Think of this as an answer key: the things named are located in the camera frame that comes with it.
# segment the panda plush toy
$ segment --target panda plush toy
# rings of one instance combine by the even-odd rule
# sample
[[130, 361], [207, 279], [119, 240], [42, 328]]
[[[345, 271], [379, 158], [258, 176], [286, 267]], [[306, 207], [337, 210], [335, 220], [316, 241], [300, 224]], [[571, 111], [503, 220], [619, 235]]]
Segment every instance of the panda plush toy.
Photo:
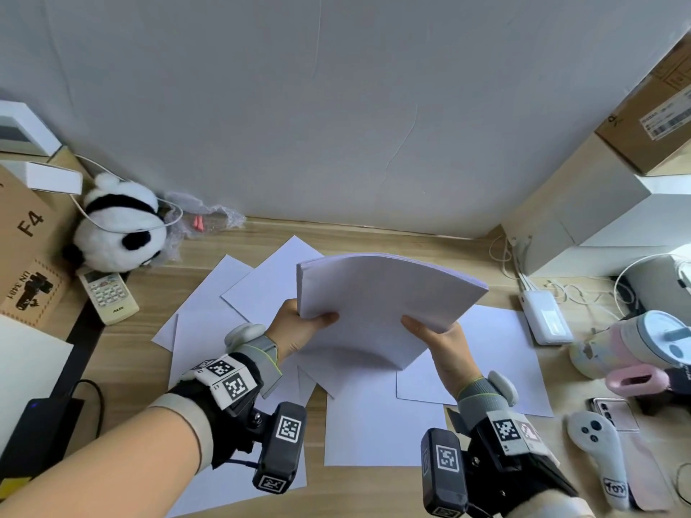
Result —
[[158, 216], [158, 198], [143, 185], [108, 173], [99, 174], [95, 183], [83, 199], [88, 218], [82, 218], [63, 256], [76, 267], [105, 273], [125, 273], [148, 264], [167, 236]]

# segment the game controller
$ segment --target game controller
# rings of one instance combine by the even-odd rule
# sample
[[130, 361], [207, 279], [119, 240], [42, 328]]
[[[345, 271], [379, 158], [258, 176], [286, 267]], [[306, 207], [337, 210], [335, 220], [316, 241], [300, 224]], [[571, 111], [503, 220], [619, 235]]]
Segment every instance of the game controller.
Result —
[[595, 460], [609, 505], [618, 510], [628, 509], [629, 485], [617, 429], [600, 414], [579, 411], [568, 417], [566, 432], [578, 448]]

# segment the hand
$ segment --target hand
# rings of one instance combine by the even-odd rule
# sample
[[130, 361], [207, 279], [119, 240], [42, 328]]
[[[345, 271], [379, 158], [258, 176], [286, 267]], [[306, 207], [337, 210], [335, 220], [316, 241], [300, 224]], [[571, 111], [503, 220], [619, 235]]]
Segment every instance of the hand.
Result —
[[458, 395], [463, 389], [482, 377], [468, 348], [466, 335], [463, 334], [458, 322], [455, 322], [443, 334], [432, 331], [410, 316], [402, 317], [401, 323], [411, 334], [427, 344], [432, 353], [437, 374], [454, 400], [458, 400]]
[[312, 320], [305, 320], [298, 315], [298, 301], [286, 300], [265, 334], [276, 344], [281, 362], [305, 347], [315, 332], [329, 327], [338, 319], [338, 313], [327, 313]]

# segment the yellow label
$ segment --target yellow label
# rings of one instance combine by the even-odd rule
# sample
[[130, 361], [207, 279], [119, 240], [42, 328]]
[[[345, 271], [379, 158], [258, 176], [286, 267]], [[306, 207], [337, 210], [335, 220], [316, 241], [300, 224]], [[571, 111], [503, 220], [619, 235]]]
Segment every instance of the yellow label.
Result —
[[31, 481], [31, 477], [27, 478], [5, 478], [0, 481], [0, 500], [9, 498], [13, 493], [24, 487]]

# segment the remote control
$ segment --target remote control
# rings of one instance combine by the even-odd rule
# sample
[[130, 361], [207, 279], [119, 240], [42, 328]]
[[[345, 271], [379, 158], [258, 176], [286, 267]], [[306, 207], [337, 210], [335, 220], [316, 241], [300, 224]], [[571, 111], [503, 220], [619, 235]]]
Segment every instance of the remote control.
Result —
[[105, 325], [121, 322], [139, 311], [120, 274], [82, 267], [77, 271], [77, 276]]
[[609, 505], [618, 510], [628, 509], [629, 485], [617, 429], [600, 414], [579, 411], [568, 417], [566, 432], [578, 448], [595, 460]]

